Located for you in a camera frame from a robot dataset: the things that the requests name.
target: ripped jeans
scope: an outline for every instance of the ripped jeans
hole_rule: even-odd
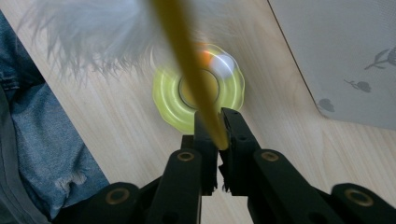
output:
[[[22,202],[22,194],[27,193],[35,208],[52,220],[61,208],[85,200],[108,185],[90,151],[1,11],[0,91],[4,96],[3,102],[0,102],[0,115],[7,112],[13,122],[13,130],[8,129],[0,134],[0,164],[3,163],[0,167],[0,194],[3,194],[3,198],[0,197],[0,219],[3,212],[9,212],[16,221],[25,222],[21,221],[26,211],[24,205],[21,204],[21,209],[17,209],[19,214],[15,215],[12,210],[15,211],[18,205],[11,207],[7,202],[7,199]],[[9,148],[2,148],[4,142],[9,141],[9,138],[2,138],[10,135],[7,132],[15,132],[15,162],[7,157],[9,152],[5,153]],[[12,166],[14,163],[18,164],[18,170],[8,172],[12,169],[8,169],[7,164]],[[21,185],[13,185],[14,182],[21,182]],[[7,206],[9,211],[2,210]],[[31,219],[26,223],[40,222]]]

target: yellow fidget spinner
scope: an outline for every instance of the yellow fidget spinner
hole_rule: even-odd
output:
[[[240,109],[244,103],[245,80],[235,59],[215,45],[197,47],[210,101],[219,112],[222,107]],[[182,133],[194,132],[195,102],[176,69],[166,66],[156,69],[152,96],[166,122]]]

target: wooden table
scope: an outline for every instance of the wooden table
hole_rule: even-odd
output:
[[[14,28],[28,2],[0,1]],[[233,21],[237,38],[215,44],[235,57],[245,75],[241,112],[261,146],[283,153],[316,188],[330,192],[351,182],[396,206],[396,132],[321,116],[268,3],[242,4],[250,11]],[[162,174],[182,134],[153,103],[149,66],[117,77],[90,73],[81,83],[57,76],[43,35],[37,45],[29,27],[18,35],[110,182],[142,187]],[[251,223],[246,202],[218,190],[203,198],[202,222]]]

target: white feather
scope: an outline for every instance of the white feather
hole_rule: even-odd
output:
[[[196,41],[202,41],[200,32],[227,34],[227,2],[186,2],[191,3],[186,5],[189,18],[198,21],[191,27]],[[47,31],[49,56],[55,57],[62,74],[128,70],[147,56],[150,47],[164,43],[145,0],[35,0],[27,15],[37,32]]]

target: blue jeans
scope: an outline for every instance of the blue jeans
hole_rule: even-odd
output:
[[[51,221],[108,185],[1,11],[0,116],[0,224]]]

